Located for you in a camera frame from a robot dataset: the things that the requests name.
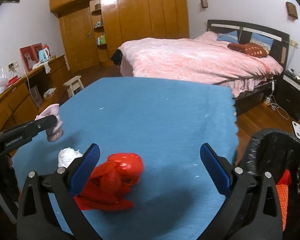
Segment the orange foam net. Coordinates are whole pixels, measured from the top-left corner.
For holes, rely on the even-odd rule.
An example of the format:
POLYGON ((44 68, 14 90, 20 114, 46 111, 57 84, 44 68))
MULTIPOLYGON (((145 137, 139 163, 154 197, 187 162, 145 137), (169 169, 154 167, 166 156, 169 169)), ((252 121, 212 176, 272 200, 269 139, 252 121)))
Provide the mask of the orange foam net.
POLYGON ((277 190, 280 207, 281 207, 283 230, 285 230, 286 228, 287 214, 288 214, 288 190, 291 183, 292 183, 292 179, 291 179, 290 171, 286 169, 285 172, 283 173, 283 176, 276 184, 276 190, 277 190))

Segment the pale pink cloth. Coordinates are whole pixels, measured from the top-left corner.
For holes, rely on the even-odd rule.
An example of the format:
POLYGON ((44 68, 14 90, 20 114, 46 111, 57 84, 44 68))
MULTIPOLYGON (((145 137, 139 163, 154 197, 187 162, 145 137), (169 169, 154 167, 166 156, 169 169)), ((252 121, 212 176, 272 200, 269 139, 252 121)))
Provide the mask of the pale pink cloth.
POLYGON ((62 129, 62 120, 59 115, 60 105, 58 103, 54 103, 45 108, 39 115, 36 116, 36 120, 47 118, 49 121, 46 131, 46 137, 49 142, 56 142, 60 139, 64 130, 62 129))

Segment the white tissue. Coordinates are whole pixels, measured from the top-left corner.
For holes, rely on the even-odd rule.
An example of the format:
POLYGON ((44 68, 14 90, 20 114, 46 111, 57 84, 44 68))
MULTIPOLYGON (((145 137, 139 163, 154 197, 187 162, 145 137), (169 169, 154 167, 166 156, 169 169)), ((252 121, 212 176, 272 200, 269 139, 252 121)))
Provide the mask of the white tissue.
POLYGON ((83 154, 73 148, 65 148, 58 153, 58 167, 68 168, 74 159, 82 156, 83 154))

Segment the red plastic bag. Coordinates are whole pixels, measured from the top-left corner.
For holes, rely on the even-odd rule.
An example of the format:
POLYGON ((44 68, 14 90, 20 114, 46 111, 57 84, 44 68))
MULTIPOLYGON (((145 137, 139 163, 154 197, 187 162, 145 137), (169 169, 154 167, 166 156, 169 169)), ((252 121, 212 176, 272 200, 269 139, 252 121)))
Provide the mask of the red plastic bag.
POLYGON ((115 170, 121 182, 128 187, 137 184, 144 170, 142 158, 135 153, 115 153, 108 156, 107 161, 116 164, 115 170))

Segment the black lined trash bin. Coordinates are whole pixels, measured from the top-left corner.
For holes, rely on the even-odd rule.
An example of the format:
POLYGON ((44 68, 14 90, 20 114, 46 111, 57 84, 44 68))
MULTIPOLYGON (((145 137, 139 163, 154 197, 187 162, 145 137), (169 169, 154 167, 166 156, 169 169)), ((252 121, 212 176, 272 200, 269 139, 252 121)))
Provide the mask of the black lined trash bin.
POLYGON ((254 134, 238 166, 253 175, 270 172, 275 184, 285 170, 291 175, 288 187, 287 224, 283 239, 300 239, 300 142, 279 129, 263 129, 254 134))

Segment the wooden sideboard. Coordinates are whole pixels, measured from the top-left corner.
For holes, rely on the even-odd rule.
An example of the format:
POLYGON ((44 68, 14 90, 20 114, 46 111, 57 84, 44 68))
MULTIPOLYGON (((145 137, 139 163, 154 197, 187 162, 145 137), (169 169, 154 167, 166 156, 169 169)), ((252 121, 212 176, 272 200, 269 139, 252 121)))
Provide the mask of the wooden sideboard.
POLYGON ((34 120, 48 105, 68 100, 64 83, 70 79, 64 55, 20 78, 0 95, 0 131, 34 120))

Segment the small white wooden stool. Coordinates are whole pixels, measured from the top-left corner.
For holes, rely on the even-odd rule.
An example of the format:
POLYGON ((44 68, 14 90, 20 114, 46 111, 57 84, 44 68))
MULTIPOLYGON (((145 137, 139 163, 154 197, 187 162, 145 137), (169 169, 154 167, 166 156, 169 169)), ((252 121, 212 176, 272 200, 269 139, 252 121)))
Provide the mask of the small white wooden stool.
POLYGON ((68 97, 71 98, 73 96, 75 96, 75 91, 76 90, 83 90, 84 89, 84 85, 81 81, 81 75, 77 75, 73 78, 71 78, 70 80, 66 81, 63 86, 66 88, 67 93, 68 93, 68 97))

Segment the wooden wardrobe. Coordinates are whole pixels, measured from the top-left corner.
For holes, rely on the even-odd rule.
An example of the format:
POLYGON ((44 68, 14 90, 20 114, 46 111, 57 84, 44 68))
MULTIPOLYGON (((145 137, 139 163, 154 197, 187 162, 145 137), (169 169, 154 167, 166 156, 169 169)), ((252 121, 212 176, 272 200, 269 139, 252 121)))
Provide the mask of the wooden wardrobe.
POLYGON ((109 63, 122 43, 187 38, 187 0, 49 0, 73 73, 109 63))

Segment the blue felt table cloth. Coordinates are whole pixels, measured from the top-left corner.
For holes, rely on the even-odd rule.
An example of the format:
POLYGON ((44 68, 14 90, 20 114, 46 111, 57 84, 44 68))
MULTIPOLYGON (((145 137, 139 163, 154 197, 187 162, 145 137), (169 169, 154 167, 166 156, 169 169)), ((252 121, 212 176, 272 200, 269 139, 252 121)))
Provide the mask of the blue felt table cloth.
POLYGON ((197 239, 224 197, 200 160, 200 147, 234 161, 238 146, 230 89, 177 80, 102 78, 60 108, 64 135, 48 142, 39 133, 13 156, 19 187, 30 171, 50 174, 64 148, 100 148, 138 154, 144 164, 127 198, 128 211, 85 211, 103 239, 197 239))

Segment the pink bed cover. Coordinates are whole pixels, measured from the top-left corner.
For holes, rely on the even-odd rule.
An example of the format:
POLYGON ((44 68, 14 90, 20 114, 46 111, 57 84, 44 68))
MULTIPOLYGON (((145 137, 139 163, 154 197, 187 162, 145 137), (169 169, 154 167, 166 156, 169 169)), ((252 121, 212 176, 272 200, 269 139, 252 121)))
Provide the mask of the pink bed cover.
POLYGON ((216 33, 207 31, 195 39, 144 38, 124 42, 122 76, 191 81, 229 87, 237 98, 283 72, 270 55, 260 57, 228 48, 216 33))

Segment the blue pillow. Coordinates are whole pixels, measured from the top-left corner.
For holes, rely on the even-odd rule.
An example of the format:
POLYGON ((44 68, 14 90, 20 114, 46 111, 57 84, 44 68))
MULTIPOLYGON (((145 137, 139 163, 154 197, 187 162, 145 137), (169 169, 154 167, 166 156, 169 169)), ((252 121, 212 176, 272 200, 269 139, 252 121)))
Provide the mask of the blue pillow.
POLYGON ((217 41, 225 41, 225 42, 239 44, 238 33, 236 30, 224 34, 219 33, 217 37, 217 41))
POLYGON ((250 43, 254 43, 256 45, 261 46, 264 48, 267 52, 271 51, 272 45, 273 45, 274 39, 269 38, 257 33, 252 33, 250 38, 250 43))

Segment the dark wooden bed frame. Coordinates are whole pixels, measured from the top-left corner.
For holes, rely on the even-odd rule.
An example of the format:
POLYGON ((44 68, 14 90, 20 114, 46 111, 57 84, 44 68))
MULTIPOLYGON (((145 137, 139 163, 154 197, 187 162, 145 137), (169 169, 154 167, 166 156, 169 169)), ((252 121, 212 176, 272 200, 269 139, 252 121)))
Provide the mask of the dark wooden bed frame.
MULTIPOLYGON (((257 41, 271 44, 269 56, 286 70, 289 52, 289 34, 282 31, 247 22, 230 20, 208 20, 207 30, 214 33, 229 33, 237 31, 238 42, 245 44, 255 39, 257 41)), ((246 91, 235 98, 235 108, 237 115, 241 115, 260 104, 267 94, 271 93, 275 85, 282 79, 283 74, 274 75, 267 78, 254 87, 252 91, 246 91)))

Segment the right wall lamp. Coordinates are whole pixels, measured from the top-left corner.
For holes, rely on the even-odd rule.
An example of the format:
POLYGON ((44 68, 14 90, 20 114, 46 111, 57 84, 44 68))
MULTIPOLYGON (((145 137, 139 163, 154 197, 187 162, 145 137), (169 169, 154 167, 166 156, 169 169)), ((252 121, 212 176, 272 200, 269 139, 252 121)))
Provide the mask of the right wall lamp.
POLYGON ((286 8, 288 17, 292 18, 293 20, 297 20, 298 12, 296 6, 292 2, 286 2, 286 8))

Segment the wall lamp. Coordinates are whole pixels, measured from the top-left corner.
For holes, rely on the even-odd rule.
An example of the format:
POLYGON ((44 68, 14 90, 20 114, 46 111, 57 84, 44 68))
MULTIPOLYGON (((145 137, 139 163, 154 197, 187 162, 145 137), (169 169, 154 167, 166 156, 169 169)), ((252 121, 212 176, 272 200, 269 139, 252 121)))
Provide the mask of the wall lamp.
POLYGON ((203 8, 203 9, 206 9, 209 7, 208 5, 208 0, 200 0, 200 6, 203 8))
POLYGON ((288 17, 292 18, 293 20, 297 20, 298 12, 296 6, 292 2, 286 2, 286 8, 288 17))

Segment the left wall lamp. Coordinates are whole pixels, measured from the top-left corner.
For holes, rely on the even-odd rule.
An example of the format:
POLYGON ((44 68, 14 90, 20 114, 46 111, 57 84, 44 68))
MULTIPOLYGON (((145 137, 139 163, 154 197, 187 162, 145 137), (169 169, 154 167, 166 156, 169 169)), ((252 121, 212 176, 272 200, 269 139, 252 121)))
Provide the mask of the left wall lamp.
POLYGON ((208 5, 208 0, 200 0, 200 6, 203 8, 203 9, 206 9, 209 7, 208 5))

